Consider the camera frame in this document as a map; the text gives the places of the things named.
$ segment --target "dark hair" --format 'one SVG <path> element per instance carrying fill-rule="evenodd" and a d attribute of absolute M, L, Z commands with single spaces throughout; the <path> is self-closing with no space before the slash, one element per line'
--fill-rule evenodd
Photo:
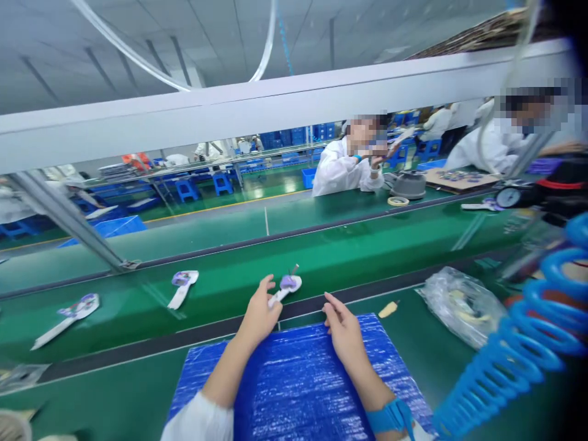
<path fill-rule="evenodd" d="M 562 94 L 562 89 L 555 87 L 521 88 L 520 94 L 504 97 L 502 110 L 511 116 L 514 112 L 525 109 L 530 103 L 553 104 L 553 98 Z"/>

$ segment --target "ceiling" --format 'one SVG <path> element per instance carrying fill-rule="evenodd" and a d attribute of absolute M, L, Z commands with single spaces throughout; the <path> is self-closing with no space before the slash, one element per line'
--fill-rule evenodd
<path fill-rule="evenodd" d="M 263 53 L 270 0 L 86 0 L 118 35 L 157 66 L 153 42 L 172 75 L 185 81 L 170 37 L 176 37 L 195 81 L 205 86 L 245 82 Z M 405 59 L 505 8 L 504 0 L 280 0 L 293 73 Z M 276 26 L 263 78 L 289 75 Z M 100 68 L 92 62 L 90 48 Z M 23 61 L 42 77 L 56 99 Z M 119 53 L 69 0 L 0 1 L 0 114 L 174 92 L 130 63 L 132 84 Z"/>

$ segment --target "pressure gauge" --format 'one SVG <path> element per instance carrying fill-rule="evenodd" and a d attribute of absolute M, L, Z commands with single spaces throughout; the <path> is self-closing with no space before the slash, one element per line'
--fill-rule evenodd
<path fill-rule="evenodd" d="M 519 203 L 522 196 L 522 188 L 506 187 L 496 195 L 496 204 L 501 208 L 512 208 Z"/>

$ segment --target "clear tube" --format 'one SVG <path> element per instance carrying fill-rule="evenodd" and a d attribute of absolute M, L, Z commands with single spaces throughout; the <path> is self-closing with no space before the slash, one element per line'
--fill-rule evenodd
<path fill-rule="evenodd" d="M 259 81 L 263 74 L 265 73 L 265 69 L 268 67 L 268 62 L 271 56 L 271 50 L 274 43 L 274 33 L 276 30 L 276 1 L 271 0 L 271 10 L 269 12 L 269 29 L 268 29 L 268 36 L 265 41 L 265 48 L 263 49 L 262 59 L 257 67 L 257 70 L 253 74 L 253 77 L 249 80 L 251 81 Z M 106 23 L 102 21 L 100 17 L 88 6 L 85 0 L 70 0 L 70 2 L 76 7 L 76 9 L 106 38 L 112 45 L 114 45 L 119 51 L 125 54 L 129 60 L 139 66 L 148 74 L 156 77 L 158 80 L 164 82 L 165 84 L 177 89 L 178 91 L 182 92 L 189 92 L 192 90 L 196 90 L 189 86 L 186 83 L 181 81 L 177 81 L 174 78 L 170 77 L 169 75 L 164 74 L 158 68 L 150 64 L 145 58 L 141 57 L 137 52 L 135 52 L 128 44 L 122 41 L 116 33 L 108 27 Z"/>
<path fill-rule="evenodd" d="M 165 84 L 182 92 L 189 92 L 195 90 L 185 83 L 174 80 L 172 77 L 161 72 L 156 67 L 152 66 L 145 58 L 141 57 L 137 52 L 131 49 L 125 42 L 123 42 L 106 23 L 102 21 L 98 15 L 88 6 L 84 0 L 70 0 L 70 2 L 77 8 L 78 11 L 100 32 L 104 38 L 112 43 L 119 51 L 124 53 L 129 60 L 139 66 L 141 69 L 163 81 Z"/>
<path fill-rule="evenodd" d="M 270 61 L 271 49 L 274 46 L 274 33 L 276 32 L 276 6 L 277 0 L 271 0 L 271 9 L 269 11 L 269 27 L 268 27 L 268 37 L 265 40 L 265 48 L 263 49 L 262 59 L 259 62 L 259 66 L 257 70 L 253 74 L 253 77 L 249 80 L 249 83 L 252 81 L 259 81 L 263 74 L 265 73 L 266 67 L 268 67 L 268 62 Z"/>
<path fill-rule="evenodd" d="M 515 78 L 516 69 L 522 58 L 522 54 L 525 52 L 525 48 L 531 41 L 531 37 L 533 37 L 533 33 L 535 32 L 535 27 L 537 26 L 540 11 L 541 0 L 527 1 L 527 20 L 521 26 L 521 32 L 519 33 L 516 47 L 514 49 L 514 57 L 510 65 L 510 71 L 508 72 L 503 84 L 504 90 L 507 90 L 510 87 L 511 82 Z M 482 148 L 482 136 L 484 135 L 484 131 L 488 127 L 490 121 L 494 119 L 494 114 L 500 106 L 499 101 L 500 100 L 494 100 L 494 109 L 492 109 L 492 112 L 488 113 L 488 115 L 484 117 L 484 120 L 482 121 L 482 125 L 480 127 L 480 131 L 478 133 L 478 157 L 480 158 L 483 168 L 489 171 L 491 175 L 500 175 L 501 173 L 498 170 L 496 170 L 494 166 L 486 160 L 486 157 L 484 156 L 484 150 Z"/>

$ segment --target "yellow floor line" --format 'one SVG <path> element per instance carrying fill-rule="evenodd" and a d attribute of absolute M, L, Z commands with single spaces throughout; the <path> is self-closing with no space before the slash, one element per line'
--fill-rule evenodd
<path fill-rule="evenodd" d="M 175 214 L 174 216 L 168 216 L 168 217 L 160 217 L 159 219 L 144 220 L 143 223 L 144 224 L 147 224 L 148 222 L 163 221 L 164 219 L 173 219 L 174 217 L 187 216 L 188 214 L 202 213 L 204 211 L 211 211 L 211 210 L 214 210 L 214 209 L 226 208 L 226 207 L 229 207 L 229 206 L 243 205 L 243 204 L 246 204 L 246 203 L 257 202 L 257 201 L 266 200 L 266 199 L 273 199 L 273 198 L 282 197 L 282 196 L 289 196 L 289 195 L 293 195 L 293 194 L 304 193 L 304 192 L 307 192 L 307 191 L 311 191 L 311 190 L 300 190 L 300 191 L 297 191 L 297 192 L 286 193 L 286 194 L 283 194 L 283 195 L 267 196 L 265 198 L 253 199 L 253 200 L 250 200 L 250 201 L 235 202 L 234 204 L 220 205 L 218 207 L 205 208 L 205 209 L 202 209 L 202 210 L 191 211 L 189 213 Z"/>
<path fill-rule="evenodd" d="M 253 200 L 250 200 L 250 201 L 235 202 L 234 204 L 220 205 L 218 207 L 205 208 L 205 209 L 202 209 L 202 210 L 191 211 L 189 213 L 182 213 L 182 214 L 175 214 L 174 216 L 160 217 L 159 219 L 144 220 L 143 223 L 144 224 L 148 224 L 149 222 L 157 222 L 157 221 L 162 221 L 164 219 L 173 219 L 174 217 L 187 216 L 188 214 L 202 213 L 204 211 L 211 211 L 211 210 L 214 210 L 214 209 L 225 208 L 225 207 L 228 207 L 228 206 L 243 205 L 243 204 L 250 203 L 250 202 L 257 202 L 257 201 L 260 201 L 260 200 L 273 199 L 273 198 L 282 197 L 282 196 L 288 196 L 288 195 L 293 195 L 293 194 L 298 194 L 298 193 L 304 193 L 304 192 L 307 192 L 307 191 L 310 191 L 310 190 L 300 190 L 300 191 L 297 191 L 297 192 L 286 193 L 286 194 L 283 194 L 283 195 L 267 196 L 265 198 L 253 199 Z M 64 237 L 64 238 L 51 239 L 51 240 L 48 240 L 48 241 L 36 242 L 36 243 L 33 243 L 33 244 L 28 244 L 28 245 L 20 245 L 20 246 L 13 247 L 13 248 L 0 249 L 0 252 L 2 252 L 2 251 L 12 251 L 12 250 L 15 250 L 15 249 L 26 248 L 26 247 L 33 246 L 33 245 L 42 245 L 42 244 L 45 244 L 45 243 L 57 242 L 57 241 L 60 241 L 60 240 L 63 240 L 63 239 L 71 239 L 71 237 L 70 236 L 67 236 L 67 237 Z"/>

